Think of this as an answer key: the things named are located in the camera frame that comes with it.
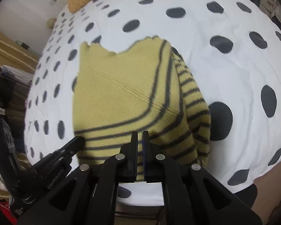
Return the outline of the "yellow striped knit sweater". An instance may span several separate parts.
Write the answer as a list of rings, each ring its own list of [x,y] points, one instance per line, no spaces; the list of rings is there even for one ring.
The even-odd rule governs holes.
[[[184,60],[157,36],[120,53],[83,42],[72,110],[74,134],[85,139],[81,163],[102,164],[133,132],[148,132],[181,165],[208,163],[208,105]]]

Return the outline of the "white polka dot duvet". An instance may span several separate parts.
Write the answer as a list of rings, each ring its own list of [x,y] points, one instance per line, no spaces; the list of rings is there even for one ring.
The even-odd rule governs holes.
[[[207,170],[229,191],[281,161],[281,31],[250,0],[91,0],[66,6],[27,99],[24,150],[35,164],[76,135],[73,97],[83,42],[120,53],[146,37],[167,40],[211,114]]]

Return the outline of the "beige round plush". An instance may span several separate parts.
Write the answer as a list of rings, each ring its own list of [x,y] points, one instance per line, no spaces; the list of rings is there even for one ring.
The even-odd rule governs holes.
[[[49,28],[49,29],[53,29],[54,28],[54,25],[55,25],[55,22],[56,22],[56,18],[50,18],[50,19],[48,19],[47,20],[47,22],[46,22],[46,26],[47,26],[47,28]]]

